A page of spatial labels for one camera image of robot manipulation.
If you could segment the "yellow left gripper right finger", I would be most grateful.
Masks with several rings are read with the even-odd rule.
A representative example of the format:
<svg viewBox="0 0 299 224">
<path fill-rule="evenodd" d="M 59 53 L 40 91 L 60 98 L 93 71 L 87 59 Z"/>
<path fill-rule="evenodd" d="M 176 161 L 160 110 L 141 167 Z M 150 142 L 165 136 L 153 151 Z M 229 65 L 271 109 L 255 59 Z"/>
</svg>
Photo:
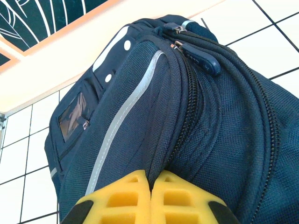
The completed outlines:
<svg viewBox="0 0 299 224">
<path fill-rule="evenodd" d="M 151 224 L 235 224 L 219 197 L 164 170 L 151 192 Z"/>
</svg>

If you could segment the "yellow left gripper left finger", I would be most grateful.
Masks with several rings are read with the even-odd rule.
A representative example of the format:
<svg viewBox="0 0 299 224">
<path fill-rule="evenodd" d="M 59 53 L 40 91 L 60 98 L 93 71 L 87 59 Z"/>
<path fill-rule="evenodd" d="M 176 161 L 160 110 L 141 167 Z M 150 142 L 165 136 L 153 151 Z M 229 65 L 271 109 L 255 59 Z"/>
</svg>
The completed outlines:
<svg viewBox="0 0 299 224">
<path fill-rule="evenodd" d="M 151 195 L 144 170 L 80 198 L 61 224 L 150 224 Z"/>
</svg>

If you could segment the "navy blue student backpack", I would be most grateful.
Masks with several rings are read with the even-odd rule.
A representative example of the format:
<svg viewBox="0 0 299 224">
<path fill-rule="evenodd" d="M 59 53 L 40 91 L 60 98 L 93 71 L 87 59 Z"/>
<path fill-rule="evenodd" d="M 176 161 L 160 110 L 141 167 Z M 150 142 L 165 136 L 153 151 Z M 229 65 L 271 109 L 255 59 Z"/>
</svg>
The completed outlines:
<svg viewBox="0 0 299 224">
<path fill-rule="evenodd" d="M 122 27 L 54 110 L 45 152 L 61 223 L 136 170 L 221 198 L 225 223 L 299 224 L 299 98 L 179 15 Z"/>
</svg>

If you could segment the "aluminium corner post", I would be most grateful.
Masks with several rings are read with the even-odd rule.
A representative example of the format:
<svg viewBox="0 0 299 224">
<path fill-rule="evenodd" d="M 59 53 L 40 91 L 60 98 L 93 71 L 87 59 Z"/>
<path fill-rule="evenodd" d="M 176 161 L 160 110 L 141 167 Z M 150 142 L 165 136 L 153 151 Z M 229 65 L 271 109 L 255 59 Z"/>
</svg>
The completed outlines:
<svg viewBox="0 0 299 224">
<path fill-rule="evenodd" d="M 3 148 L 5 132 L 7 125 L 7 117 L 0 112 L 0 150 Z"/>
</svg>

